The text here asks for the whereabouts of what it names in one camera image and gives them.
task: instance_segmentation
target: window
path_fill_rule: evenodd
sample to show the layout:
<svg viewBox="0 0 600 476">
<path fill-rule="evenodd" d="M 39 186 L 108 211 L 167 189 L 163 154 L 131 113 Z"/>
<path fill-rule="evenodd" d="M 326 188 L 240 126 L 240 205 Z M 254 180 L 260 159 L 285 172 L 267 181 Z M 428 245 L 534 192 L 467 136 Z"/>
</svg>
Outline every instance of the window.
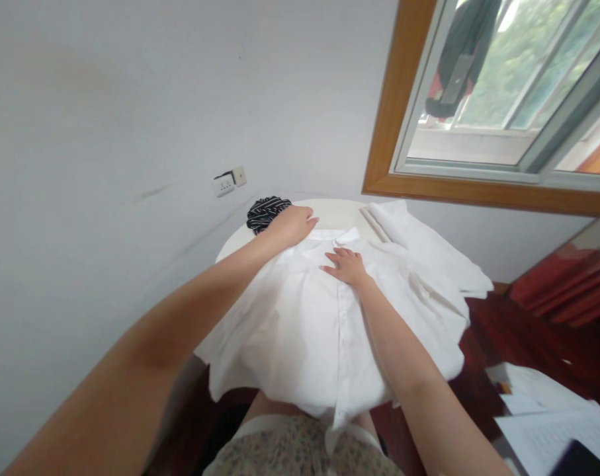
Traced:
<svg viewBox="0 0 600 476">
<path fill-rule="evenodd" d="M 600 214 L 600 0 L 402 1 L 373 188 Z"/>
</svg>

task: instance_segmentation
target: round white table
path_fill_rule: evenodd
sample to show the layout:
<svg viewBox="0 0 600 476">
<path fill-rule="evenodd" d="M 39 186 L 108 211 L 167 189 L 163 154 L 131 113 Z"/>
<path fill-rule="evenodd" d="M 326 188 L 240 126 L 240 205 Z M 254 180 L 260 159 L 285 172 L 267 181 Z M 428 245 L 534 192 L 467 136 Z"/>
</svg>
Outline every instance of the round white table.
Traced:
<svg viewBox="0 0 600 476">
<path fill-rule="evenodd" d="M 339 200 L 336 198 L 312 198 L 310 200 L 300 200 L 294 202 L 294 205 L 309 206 L 313 209 L 313 216 L 320 217 L 320 221 L 315 226 L 316 229 L 340 229 L 346 231 L 352 227 L 357 227 L 359 235 L 371 243 L 381 243 L 379 236 L 374 232 L 368 221 L 360 213 L 359 209 L 365 207 L 362 202 L 353 200 Z M 232 254 L 237 249 L 242 248 L 254 238 L 253 230 L 247 228 L 245 223 L 238 228 L 232 236 L 225 242 L 220 253 L 216 257 L 216 262 Z"/>
</svg>

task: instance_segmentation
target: hand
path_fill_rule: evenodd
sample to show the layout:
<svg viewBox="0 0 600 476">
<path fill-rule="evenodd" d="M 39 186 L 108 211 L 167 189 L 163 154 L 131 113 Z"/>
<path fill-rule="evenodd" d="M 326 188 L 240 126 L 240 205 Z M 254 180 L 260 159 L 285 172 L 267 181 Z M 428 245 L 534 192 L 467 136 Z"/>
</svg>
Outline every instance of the hand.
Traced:
<svg viewBox="0 0 600 476">
<path fill-rule="evenodd" d="M 370 278 L 359 253 L 353 253 L 348 248 L 333 248 L 333 251 L 335 254 L 326 253 L 326 257 L 334 262 L 337 268 L 320 266 L 320 269 L 353 287 L 357 287 L 362 281 Z"/>
<path fill-rule="evenodd" d="M 285 250 L 297 245 L 315 228 L 320 219 L 312 216 L 312 208 L 291 205 L 280 212 L 259 236 L 272 240 L 275 246 Z"/>
</svg>

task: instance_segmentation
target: green foliage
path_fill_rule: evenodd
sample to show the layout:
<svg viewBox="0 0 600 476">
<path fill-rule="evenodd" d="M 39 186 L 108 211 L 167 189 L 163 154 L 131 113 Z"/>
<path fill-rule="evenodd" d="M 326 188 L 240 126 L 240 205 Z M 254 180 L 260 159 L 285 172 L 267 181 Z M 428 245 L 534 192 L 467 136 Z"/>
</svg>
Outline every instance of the green foliage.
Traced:
<svg viewBox="0 0 600 476">
<path fill-rule="evenodd" d="M 501 127 L 572 4 L 572 0 L 513 1 L 517 3 L 515 18 L 506 31 L 495 36 L 460 125 Z M 599 22 L 600 0 L 591 0 L 520 111 L 514 127 L 526 128 L 566 75 L 537 123 L 543 125 L 548 120 L 600 49 L 598 34 L 574 64 Z"/>
</svg>

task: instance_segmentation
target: person's left hand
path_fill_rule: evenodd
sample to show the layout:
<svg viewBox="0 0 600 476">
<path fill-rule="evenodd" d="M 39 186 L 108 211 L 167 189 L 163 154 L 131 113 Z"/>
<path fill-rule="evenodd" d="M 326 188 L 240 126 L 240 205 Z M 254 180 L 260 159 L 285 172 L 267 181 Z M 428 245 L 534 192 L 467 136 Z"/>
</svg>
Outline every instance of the person's left hand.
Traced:
<svg viewBox="0 0 600 476">
<path fill-rule="evenodd" d="M 317 217 L 311 218 L 312 216 L 313 209 L 311 207 L 291 205 L 274 218 L 268 228 L 259 236 L 272 240 L 281 249 L 295 246 L 308 236 L 320 220 Z"/>
</svg>

